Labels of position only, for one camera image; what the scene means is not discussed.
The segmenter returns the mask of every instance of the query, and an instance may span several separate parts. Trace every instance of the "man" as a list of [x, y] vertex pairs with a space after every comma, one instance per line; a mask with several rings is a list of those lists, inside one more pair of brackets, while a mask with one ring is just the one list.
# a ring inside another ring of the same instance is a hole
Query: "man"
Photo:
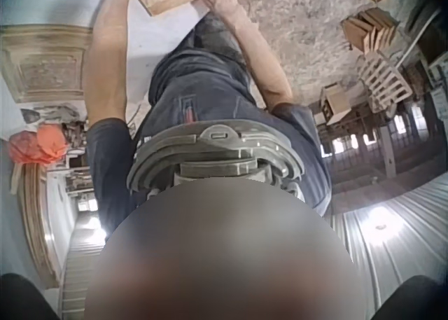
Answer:
[[[220, 22], [208, 16], [159, 64], [148, 96], [152, 109], [136, 143], [125, 122], [129, 0], [101, 5], [85, 68], [85, 103], [87, 153], [108, 235], [150, 196], [207, 177], [262, 181], [321, 216], [326, 212], [330, 177], [310, 110], [294, 104], [279, 61], [238, 1], [203, 1]], [[245, 61], [220, 35], [221, 22]], [[207, 28], [214, 28], [211, 34]], [[256, 106], [247, 70], [268, 112]]]

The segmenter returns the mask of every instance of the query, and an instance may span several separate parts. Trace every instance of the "orange cloth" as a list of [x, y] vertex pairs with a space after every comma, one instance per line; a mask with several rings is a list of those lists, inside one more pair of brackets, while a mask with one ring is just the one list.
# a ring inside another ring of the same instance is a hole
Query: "orange cloth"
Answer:
[[41, 125], [37, 134], [22, 131], [8, 142], [9, 156], [14, 162], [49, 165], [60, 160], [67, 151], [67, 142], [59, 125]]

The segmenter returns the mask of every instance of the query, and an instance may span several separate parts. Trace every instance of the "corrugated metal wall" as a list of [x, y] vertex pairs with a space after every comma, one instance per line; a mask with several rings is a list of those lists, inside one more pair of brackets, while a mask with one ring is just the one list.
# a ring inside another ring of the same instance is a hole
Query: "corrugated metal wall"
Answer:
[[84, 319], [84, 303], [93, 268], [104, 247], [104, 236], [96, 214], [79, 217], [65, 271], [62, 293], [62, 320]]
[[333, 216], [366, 293], [366, 319], [405, 280], [441, 280], [448, 251], [448, 173], [395, 199]]

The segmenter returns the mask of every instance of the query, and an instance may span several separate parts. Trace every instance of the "dark blue t-shirt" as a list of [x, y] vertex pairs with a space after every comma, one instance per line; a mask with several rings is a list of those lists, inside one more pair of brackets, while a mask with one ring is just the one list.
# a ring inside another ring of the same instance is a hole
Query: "dark blue t-shirt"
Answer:
[[200, 49], [174, 53], [155, 70], [149, 102], [153, 108], [139, 130], [138, 144], [118, 119], [102, 120], [87, 133], [99, 217], [108, 234], [146, 199], [147, 193], [131, 193], [126, 187], [137, 146], [170, 127], [201, 120], [254, 120], [285, 134], [304, 163], [299, 184], [305, 202], [321, 216], [326, 212], [330, 176], [311, 111], [294, 104], [280, 104], [271, 113], [259, 109], [240, 64]]

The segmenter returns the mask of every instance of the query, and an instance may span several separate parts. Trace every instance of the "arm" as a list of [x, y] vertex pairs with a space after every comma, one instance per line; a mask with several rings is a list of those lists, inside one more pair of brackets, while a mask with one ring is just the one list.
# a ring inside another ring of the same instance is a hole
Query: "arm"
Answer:
[[125, 121], [128, 5], [129, 0], [104, 0], [94, 24], [84, 70], [90, 127], [106, 118]]
[[267, 108], [293, 103], [293, 92], [280, 62], [238, 0], [203, 0], [238, 40], [249, 71]]

